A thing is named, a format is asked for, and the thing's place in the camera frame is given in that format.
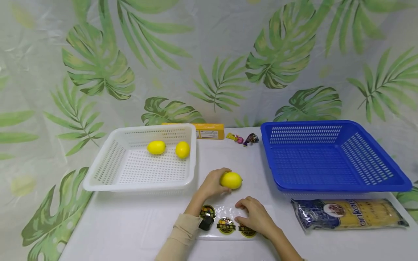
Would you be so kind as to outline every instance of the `beige sleeve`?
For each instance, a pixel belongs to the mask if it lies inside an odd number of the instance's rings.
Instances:
[[[155,261],[185,261],[189,246],[196,237],[200,221],[201,218],[193,215],[180,214]]]

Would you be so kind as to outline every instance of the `white plastic basket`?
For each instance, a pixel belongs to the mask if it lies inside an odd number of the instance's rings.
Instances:
[[[147,145],[162,140],[166,151],[152,155]],[[179,159],[176,145],[190,145],[190,155]],[[112,131],[83,181],[87,191],[175,190],[188,185],[196,165],[196,128],[169,124],[120,128]]]

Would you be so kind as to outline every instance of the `white table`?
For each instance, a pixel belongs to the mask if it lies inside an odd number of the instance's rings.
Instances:
[[[225,129],[225,134],[228,132],[244,138],[254,132],[261,139],[258,127]],[[388,198],[409,222],[409,229],[313,231],[305,235],[288,198],[275,186],[261,140],[244,148],[230,139],[199,139],[197,149],[195,181],[180,195],[95,193],[60,260],[153,260],[197,185],[210,170],[221,167],[239,173],[243,184],[231,195],[219,198],[217,204],[232,206],[250,195],[272,205],[276,224],[309,261],[413,260],[416,255],[418,225],[390,193],[369,196]],[[196,241],[188,260],[270,261],[276,258],[267,241]]]

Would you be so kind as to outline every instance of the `backdrop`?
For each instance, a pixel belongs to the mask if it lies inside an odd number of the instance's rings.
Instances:
[[[414,0],[0,2],[0,259],[58,260],[107,135],[350,119],[418,179]],[[397,194],[418,220],[418,188]]]

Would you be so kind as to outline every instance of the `cardboard box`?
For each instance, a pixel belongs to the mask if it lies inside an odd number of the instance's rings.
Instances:
[[[224,125],[218,123],[192,123],[196,127],[196,137],[198,139],[224,139]]]

